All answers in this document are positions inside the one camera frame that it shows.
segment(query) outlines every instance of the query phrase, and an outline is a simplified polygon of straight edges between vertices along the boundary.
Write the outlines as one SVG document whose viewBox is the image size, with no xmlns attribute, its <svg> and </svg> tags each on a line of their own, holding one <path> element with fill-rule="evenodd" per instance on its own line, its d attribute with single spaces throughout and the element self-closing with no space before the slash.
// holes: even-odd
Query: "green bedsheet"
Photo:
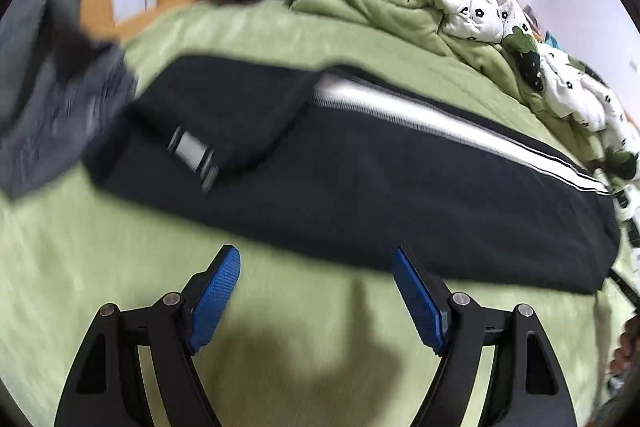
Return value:
<svg viewBox="0 0 640 427">
<path fill-rule="evenodd" d="M 363 25 L 290 12 L 282 0 L 179 9 L 126 47 L 140 89 L 186 52 L 299 68 L 348 62 L 567 152 L 525 105 L 456 54 L 434 55 Z M 479 60 L 500 58 L 473 52 Z M 195 358 L 223 426 L 407 426 L 437 367 L 390 275 L 308 259 L 116 200 L 96 192 L 81 166 L 17 204 L 0 196 L 0 210 L 0 377 L 34 427 L 52 425 L 66 374 L 101 304 L 147 306 L 181 289 L 225 243 L 241 251 L 242 275 L 212 342 Z M 629 273 L 623 245 L 619 268 Z M 597 296 L 449 286 L 488 307 L 531 304 L 578 420 L 587 420 L 630 315 L 612 284 Z M 465 426 L 479 417 L 491 359 L 485 349 Z M 148 351 L 142 360 L 163 427 Z"/>
</svg>

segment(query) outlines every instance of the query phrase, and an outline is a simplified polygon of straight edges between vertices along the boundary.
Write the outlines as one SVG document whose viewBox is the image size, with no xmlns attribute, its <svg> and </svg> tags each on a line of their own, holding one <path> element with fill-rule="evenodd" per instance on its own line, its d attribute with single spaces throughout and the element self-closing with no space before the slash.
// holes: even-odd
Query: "hand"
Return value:
<svg viewBox="0 0 640 427">
<path fill-rule="evenodd" d="M 640 353 L 640 315 L 625 324 L 625 332 L 620 335 L 620 347 L 615 350 L 609 364 L 612 374 L 620 375 L 629 367 L 634 350 Z"/>
</svg>

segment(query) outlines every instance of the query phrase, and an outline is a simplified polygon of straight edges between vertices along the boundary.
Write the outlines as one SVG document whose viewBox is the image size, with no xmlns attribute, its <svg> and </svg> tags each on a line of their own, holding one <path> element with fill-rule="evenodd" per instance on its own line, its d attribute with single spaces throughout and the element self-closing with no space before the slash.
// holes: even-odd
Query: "gray cloth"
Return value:
<svg viewBox="0 0 640 427">
<path fill-rule="evenodd" d="M 75 164 L 130 99 L 123 51 L 78 28 L 79 0 L 14 0 L 0 21 L 0 187 L 18 198 Z"/>
</svg>

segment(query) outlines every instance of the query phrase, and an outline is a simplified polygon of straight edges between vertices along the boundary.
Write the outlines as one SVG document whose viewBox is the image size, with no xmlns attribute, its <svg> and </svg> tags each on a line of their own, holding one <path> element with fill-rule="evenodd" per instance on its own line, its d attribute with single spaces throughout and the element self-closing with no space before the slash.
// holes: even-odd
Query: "white wall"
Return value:
<svg viewBox="0 0 640 427">
<path fill-rule="evenodd" d="M 518 0 L 560 45 L 588 63 L 640 121 L 640 33 L 620 0 Z"/>
</svg>

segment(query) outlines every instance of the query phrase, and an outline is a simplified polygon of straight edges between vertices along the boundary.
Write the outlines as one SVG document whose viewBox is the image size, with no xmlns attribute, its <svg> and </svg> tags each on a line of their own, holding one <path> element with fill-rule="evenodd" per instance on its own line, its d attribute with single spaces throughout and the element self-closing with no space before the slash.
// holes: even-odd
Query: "black mount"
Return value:
<svg viewBox="0 0 640 427">
<path fill-rule="evenodd" d="M 121 312 L 106 304 L 98 311 L 68 375 L 55 427 L 153 427 L 138 346 L 151 348 L 172 427 L 220 427 L 191 362 L 190 336 L 194 310 L 208 298 L 229 249 L 223 247 L 181 294 L 169 293 L 149 308 Z M 424 340 L 433 333 L 434 350 L 442 356 L 412 427 L 462 423 L 483 346 L 495 346 L 495 355 L 479 427 L 575 427 L 558 360 L 530 306 L 499 311 L 482 308 L 466 294 L 452 295 L 441 279 L 402 250 L 396 252 L 394 275 L 420 336 Z M 403 275 L 415 286 L 404 284 Z M 428 297 L 418 302 L 415 291 Z M 427 306 L 427 314 L 416 314 L 416 304 Z"/>
</svg>

